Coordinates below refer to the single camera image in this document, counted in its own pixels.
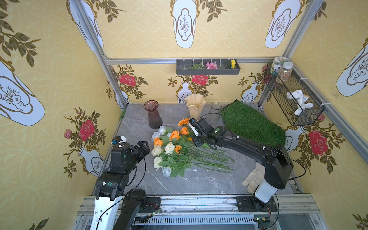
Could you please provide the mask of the orange rose stem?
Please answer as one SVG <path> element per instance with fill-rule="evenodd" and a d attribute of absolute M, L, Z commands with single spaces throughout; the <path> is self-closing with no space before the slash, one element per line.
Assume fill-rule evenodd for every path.
<path fill-rule="evenodd" d="M 166 137 L 166 136 L 164 136 L 164 137 L 160 137 L 160 138 L 156 138 L 155 139 L 155 141 L 154 141 L 154 146 L 155 145 L 161 145 L 162 146 L 162 149 L 163 149 L 163 152 L 159 155 L 159 157 L 162 157 L 162 158 L 164 158 L 164 156 L 165 156 L 165 153 L 164 153 L 164 151 L 165 151 L 165 147 L 166 147 L 166 145 L 168 144 L 168 142 L 169 142 L 169 138 L 168 137 Z M 165 161 L 164 159 L 163 159 L 163 162 L 161 162 L 160 163 L 160 165 L 162 166 L 162 167 L 168 167 L 168 162 L 167 161 Z M 174 177 L 177 177 L 177 176 L 181 176 L 181 177 L 184 177 L 184 175 L 185 175 L 185 172 L 187 171 L 187 170 L 189 170 L 189 169 L 186 169 L 186 170 L 184 170 L 183 172 L 173 172 L 172 171 L 172 174 L 171 174 L 171 177 L 170 178 L 174 178 Z"/>
<path fill-rule="evenodd" d="M 181 147 L 178 143 L 180 139 L 179 131 L 175 130 L 172 133 L 168 134 L 167 137 L 169 138 L 169 142 L 172 142 L 175 145 L 175 148 Z M 163 159 L 168 162 L 168 166 L 171 168 L 173 172 L 183 172 L 185 168 L 183 169 L 182 167 L 178 167 L 177 165 L 173 166 L 173 161 L 174 161 L 173 155 L 174 156 L 176 155 L 175 150 L 172 155 L 165 154 Z"/>

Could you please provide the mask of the small orange marigold stem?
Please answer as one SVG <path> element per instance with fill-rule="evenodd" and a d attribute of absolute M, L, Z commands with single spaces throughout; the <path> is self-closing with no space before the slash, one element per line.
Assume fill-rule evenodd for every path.
<path fill-rule="evenodd" d="M 192 166 L 205 170 L 217 172 L 230 172 L 233 170 L 234 160 L 224 154 L 224 151 L 196 148 L 196 147 L 176 147 L 176 155 L 172 165 L 177 165 L 183 169 L 189 169 Z"/>

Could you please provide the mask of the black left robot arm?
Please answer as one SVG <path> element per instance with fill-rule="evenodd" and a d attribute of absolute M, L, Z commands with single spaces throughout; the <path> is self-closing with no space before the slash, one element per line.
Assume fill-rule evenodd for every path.
<path fill-rule="evenodd" d="M 153 203 L 147 199 L 145 190 L 133 188 L 124 193 L 131 184 L 129 175 L 137 170 L 137 164 L 150 153 L 146 141 L 130 145 L 116 138 L 111 151 L 109 168 L 96 181 L 94 216 L 92 230 L 129 230 L 136 223 L 136 215 L 148 211 L 149 214 L 139 218 L 146 222 L 161 212 L 161 199 L 155 197 Z"/>

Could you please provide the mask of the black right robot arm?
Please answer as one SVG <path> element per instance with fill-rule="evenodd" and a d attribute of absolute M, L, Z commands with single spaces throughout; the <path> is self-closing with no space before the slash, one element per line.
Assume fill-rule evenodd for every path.
<path fill-rule="evenodd" d="M 288 179 L 294 169 L 291 158 L 283 145 L 263 145 L 233 134 L 231 130 L 217 126 L 213 128 L 200 118 L 189 120 L 189 127 L 194 132 L 192 138 L 196 147 L 208 144 L 212 149 L 228 148 L 252 158 L 265 167 L 264 180 L 253 192 L 247 208 L 255 211 L 277 211 L 273 195 L 286 188 Z"/>

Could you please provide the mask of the cream rose upper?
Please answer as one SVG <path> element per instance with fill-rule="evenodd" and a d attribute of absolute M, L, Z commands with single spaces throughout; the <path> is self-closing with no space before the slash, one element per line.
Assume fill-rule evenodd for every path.
<path fill-rule="evenodd" d="M 175 145 L 172 142 L 169 142 L 165 147 L 165 154 L 172 155 L 175 150 Z"/>

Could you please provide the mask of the clear glass vase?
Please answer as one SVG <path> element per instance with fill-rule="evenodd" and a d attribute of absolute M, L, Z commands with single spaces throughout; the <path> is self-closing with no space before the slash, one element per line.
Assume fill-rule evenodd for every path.
<path fill-rule="evenodd" d="M 216 127 L 220 120 L 220 111 L 222 104 L 220 102 L 212 102 L 210 105 L 209 123 Z"/>

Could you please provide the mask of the white rose top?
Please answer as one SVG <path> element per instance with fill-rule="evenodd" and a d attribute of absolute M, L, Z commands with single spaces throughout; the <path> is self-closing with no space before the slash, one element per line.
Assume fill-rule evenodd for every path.
<path fill-rule="evenodd" d="M 167 134 L 167 131 L 166 131 L 166 126 L 162 125 L 160 126 L 159 130 L 158 130 L 158 133 L 163 136 L 163 135 L 166 135 Z"/>

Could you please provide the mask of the dark purple glass vase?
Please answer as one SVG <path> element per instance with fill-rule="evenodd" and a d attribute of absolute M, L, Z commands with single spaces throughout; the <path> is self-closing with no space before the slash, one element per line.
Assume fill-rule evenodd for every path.
<path fill-rule="evenodd" d="M 158 112 L 159 103 L 155 100 L 149 100 L 144 103 L 143 107 L 148 112 L 149 126 L 152 129 L 159 129 L 163 125 L 162 118 Z"/>

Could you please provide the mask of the cream ruffled vase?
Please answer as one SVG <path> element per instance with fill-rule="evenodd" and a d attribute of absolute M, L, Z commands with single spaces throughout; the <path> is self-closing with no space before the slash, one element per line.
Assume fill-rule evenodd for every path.
<path fill-rule="evenodd" d="M 191 118 L 197 120 L 202 112 L 203 107 L 206 105 L 206 100 L 201 94 L 191 94 L 186 98 L 186 106 L 189 110 Z"/>

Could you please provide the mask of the green artificial grass mat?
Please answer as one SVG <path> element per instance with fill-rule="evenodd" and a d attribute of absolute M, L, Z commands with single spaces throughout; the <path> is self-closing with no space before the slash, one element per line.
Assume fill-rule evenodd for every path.
<path fill-rule="evenodd" d="M 276 146 L 285 145 L 285 131 L 258 110 L 238 100 L 221 110 L 225 127 L 252 141 Z"/>

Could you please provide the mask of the beige work glove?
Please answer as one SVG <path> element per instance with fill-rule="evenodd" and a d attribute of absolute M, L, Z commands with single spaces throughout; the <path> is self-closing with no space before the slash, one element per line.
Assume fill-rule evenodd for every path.
<path fill-rule="evenodd" d="M 247 187 L 247 191 L 252 194 L 257 187 L 264 181 L 265 167 L 259 163 L 256 163 L 255 169 L 253 169 L 243 181 L 242 185 Z"/>

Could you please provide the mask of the pink flower in planter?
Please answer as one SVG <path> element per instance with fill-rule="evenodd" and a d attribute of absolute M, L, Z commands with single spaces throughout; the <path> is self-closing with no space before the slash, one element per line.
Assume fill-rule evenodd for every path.
<path fill-rule="evenodd" d="M 218 66 L 215 62 L 207 62 L 206 69 L 207 70 L 217 70 Z"/>

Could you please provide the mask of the yellow flower in planter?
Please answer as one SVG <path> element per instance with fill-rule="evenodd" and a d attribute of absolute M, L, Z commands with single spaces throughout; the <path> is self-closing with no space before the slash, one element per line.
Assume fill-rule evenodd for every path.
<path fill-rule="evenodd" d="M 230 64 L 231 64 L 231 69 L 234 69 L 235 65 L 236 65 L 236 61 L 234 59 L 232 59 Z"/>

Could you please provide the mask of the white cloth figure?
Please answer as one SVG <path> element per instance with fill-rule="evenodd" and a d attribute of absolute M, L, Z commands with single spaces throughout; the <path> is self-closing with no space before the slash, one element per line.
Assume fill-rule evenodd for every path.
<path fill-rule="evenodd" d="M 288 99 L 294 99 L 296 101 L 298 109 L 294 111 L 294 115 L 299 116 L 305 109 L 310 109 L 314 106 L 313 103 L 306 103 L 309 96 L 305 95 L 302 90 L 296 90 L 294 92 L 287 92 Z"/>

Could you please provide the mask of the glass jar with floral lid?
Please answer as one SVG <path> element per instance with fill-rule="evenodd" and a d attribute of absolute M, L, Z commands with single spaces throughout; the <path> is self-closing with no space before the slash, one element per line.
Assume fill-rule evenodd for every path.
<path fill-rule="evenodd" d="M 284 56 L 278 56 L 273 59 L 271 66 L 271 74 L 277 76 L 280 68 L 283 66 L 285 62 L 289 62 L 289 58 Z"/>

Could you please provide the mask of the jar with white lid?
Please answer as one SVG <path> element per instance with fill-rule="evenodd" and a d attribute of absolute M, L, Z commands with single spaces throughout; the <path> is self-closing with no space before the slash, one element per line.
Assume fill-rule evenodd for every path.
<path fill-rule="evenodd" d="M 285 83 L 291 76 L 293 71 L 292 62 L 284 62 L 283 66 L 278 71 L 278 76 L 276 77 L 276 82 L 279 84 Z"/>

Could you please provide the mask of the grey wall planter shelf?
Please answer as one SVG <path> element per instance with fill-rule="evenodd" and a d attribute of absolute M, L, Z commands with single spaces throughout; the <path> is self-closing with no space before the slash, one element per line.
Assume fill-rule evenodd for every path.
<path fill-rule="evenodd" d="M 233 58 L 183 58 L 176 60 L 177 75 L 238 75 L 241 67 Z"/>

